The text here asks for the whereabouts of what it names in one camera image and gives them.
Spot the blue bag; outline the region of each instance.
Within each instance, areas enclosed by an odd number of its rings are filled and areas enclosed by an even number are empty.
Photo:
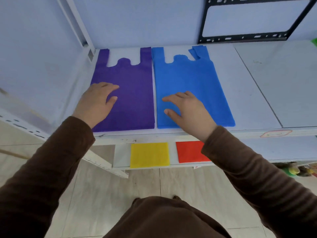
[[[164,114],[164,110],[170,108],[180,115],[179,109],[171,102],[163,102],[162,98],[185,91],[191,91],[203,102],[216,124],[227,127],[235,126],[206,46],[193,46],[189,52],[195,61],[189,60],[186,55],[176,55],[172,63],[165,63],[164,48],[152,48],[158,128],[179,127]]]

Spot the person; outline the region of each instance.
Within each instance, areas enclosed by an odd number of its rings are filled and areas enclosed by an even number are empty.
[[[58,199],[78,163],[94,142],[92,128],[104,120],[119,88],[93,84],[72,116],[0,189],[0,237],[44,237]],[[202,153],[220,167],[277,237],[316,235],[317,197],[273,164],[217,126],[204,105],[189,91],[163,98],[175,104],[164,112],[185,132],[204,142]],[[230,237],[214,219],[180,199],[134,200],[105,237]]]

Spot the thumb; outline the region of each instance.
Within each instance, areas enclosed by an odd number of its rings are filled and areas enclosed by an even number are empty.
[[[112,97],[108,100],[108,102],[106,103],[106,106],[107,106],[107,108],[109,109],[109,112],[110,112],[110,110],[112,109],[114,103],[117,101],[117,99],[118,99],[117,96],[112,96]]]
[[[172,109],[165,109],[164,113],[169,116],[176,124],[180,125],[182,117],[179,116],[174,110]]]

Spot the hand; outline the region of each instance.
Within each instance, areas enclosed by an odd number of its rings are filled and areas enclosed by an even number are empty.
[[[164,102],[172,102],[181,113],[179,116],[171,109],[165,109],[164,113],[168,115],[176,124],[178,124],[185,132],[196,137],[202,142],[206,142],[207,138],[217,127],[203,103],[200,102],[190,91],[184,93],[178,92],[173,95],[162,98]]]
[[[90,128],[95,127],[108,116],[117,101],[118,97],[113,96],[106,102],[108,95],[118,88],[106,82],[92,84],[81,96],[72,116],[83,120]]]

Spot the brown sweater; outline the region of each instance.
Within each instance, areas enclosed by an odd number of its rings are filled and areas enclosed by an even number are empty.
[[[0,237],[44,237],[58,199],[94,142],[83,121],[69,117],[0,188]],[[225,174],[277,237],[315,236],[317,197],[217,127],[202,153]],[[230,237],[214,219],[181,200],[138,199],[105,237]]]

